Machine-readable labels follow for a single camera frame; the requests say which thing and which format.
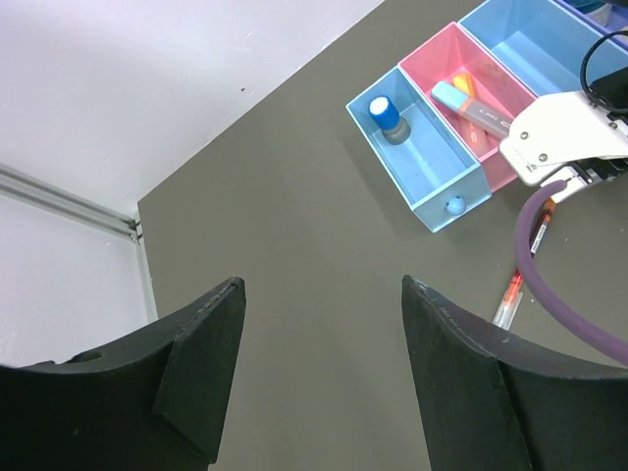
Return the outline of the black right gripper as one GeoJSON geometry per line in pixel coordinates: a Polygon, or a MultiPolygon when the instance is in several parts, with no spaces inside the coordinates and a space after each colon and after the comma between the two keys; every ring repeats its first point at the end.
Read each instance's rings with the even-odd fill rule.
{"type": "Polygon", "coordinates": [[[626,31],[613,31],[598,39],[585,54],[581,63],[581,88],[589,102],[605,109],[615,117],[627,117],[627,68],[612,72],[588,82],[589,62],[597,49],[615,36],[627,37],[626,31]]]}

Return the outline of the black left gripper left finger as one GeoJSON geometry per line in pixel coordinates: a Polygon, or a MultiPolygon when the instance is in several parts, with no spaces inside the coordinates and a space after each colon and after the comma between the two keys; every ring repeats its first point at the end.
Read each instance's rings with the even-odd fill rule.
{"type": "Polygon", "coordinates": [[[229,278],[63,363],[1,370],[5,470],[206,470],[217,459],[245,316],[229,278]]]}

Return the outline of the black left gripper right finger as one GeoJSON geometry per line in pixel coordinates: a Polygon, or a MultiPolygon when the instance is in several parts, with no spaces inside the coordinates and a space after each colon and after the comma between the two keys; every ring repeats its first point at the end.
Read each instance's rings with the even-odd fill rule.
{"type": "Polygon", "coordinates": [[[524,340],[412,276],[401,310],[432,469],[626,469],[626,369],[524,340]]]}

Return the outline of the purple plastic drawer bin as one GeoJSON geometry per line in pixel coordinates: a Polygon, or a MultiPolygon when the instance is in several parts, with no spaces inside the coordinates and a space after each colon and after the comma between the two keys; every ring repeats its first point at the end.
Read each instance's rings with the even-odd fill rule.
{"type": "Polygon", "coordinates": [[[627,29],[626,1],[565,0],[557,4],[602,34],[627,29]]]}

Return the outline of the light blue drawer bin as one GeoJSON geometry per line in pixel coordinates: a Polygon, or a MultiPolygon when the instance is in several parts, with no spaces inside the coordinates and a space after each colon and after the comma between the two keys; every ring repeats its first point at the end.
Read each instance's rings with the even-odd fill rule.
{"type": "Polygon", "coordinates": [[[553,1],[485,1],[459,24],[537,95],[579,90],[582,60],[602,37],[553,1]]]}

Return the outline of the blue white highlighter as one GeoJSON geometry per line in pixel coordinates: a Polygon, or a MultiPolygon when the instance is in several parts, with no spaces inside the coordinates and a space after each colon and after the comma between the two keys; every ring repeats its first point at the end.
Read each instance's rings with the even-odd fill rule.
{"type": "Polygon", "coordinates": [[[482,130],[505,139],[509,136],[511,119],[490,105],[470,97],[453,85],[439,81],[431,90],[431,97],[459,117],[482,130]]]}

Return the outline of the pink plastic drawer bin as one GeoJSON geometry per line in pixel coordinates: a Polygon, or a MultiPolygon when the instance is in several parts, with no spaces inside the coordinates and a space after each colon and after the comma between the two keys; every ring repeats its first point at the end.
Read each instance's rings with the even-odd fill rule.
{"type": "Polygon", "coordinates": [[[451,23],[399,62],[476,157],[491,192],[517,179],[499,152],[501,138],[468,120],[469,105],[483,105],[512,120],[536,95],[459,24],[451,23]]]}

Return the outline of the pink orange highlighter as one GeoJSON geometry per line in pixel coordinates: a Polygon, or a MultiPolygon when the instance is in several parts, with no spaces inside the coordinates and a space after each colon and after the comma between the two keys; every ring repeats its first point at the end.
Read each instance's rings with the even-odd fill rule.
{"type": "Polygon", "coordinates": [[[475,85],[470,74],[458,74],[451,83],[468,96],[458,112],[460,135],[477,156],[485,155],[492,148],[488,135],[501,136],[497,116],[475,99],[475,85]]]}

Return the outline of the blue end drawer bin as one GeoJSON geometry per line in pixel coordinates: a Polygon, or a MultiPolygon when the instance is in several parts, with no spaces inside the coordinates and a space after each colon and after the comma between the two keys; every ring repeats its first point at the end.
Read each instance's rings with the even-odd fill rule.
{"type": "Polygon", "coordinates": [[[481,164],[400,67],[394,67],[346,105],[348,114],[389,174],[409,209],[435,233],[488,201],[481,164]],[[391,145],[369,115],[370,101],[389,97],[411,127],[391,145]]]}

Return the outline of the blue round jar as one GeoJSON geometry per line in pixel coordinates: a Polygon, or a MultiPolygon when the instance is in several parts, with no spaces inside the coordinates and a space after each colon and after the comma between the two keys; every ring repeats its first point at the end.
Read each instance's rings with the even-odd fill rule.
{"type": "Polygon", "coordinates": [[[566,3],[597,24],[601,26],[608,24],[612,10],[611,4],[600,0],[567,0],[566,3]]]}

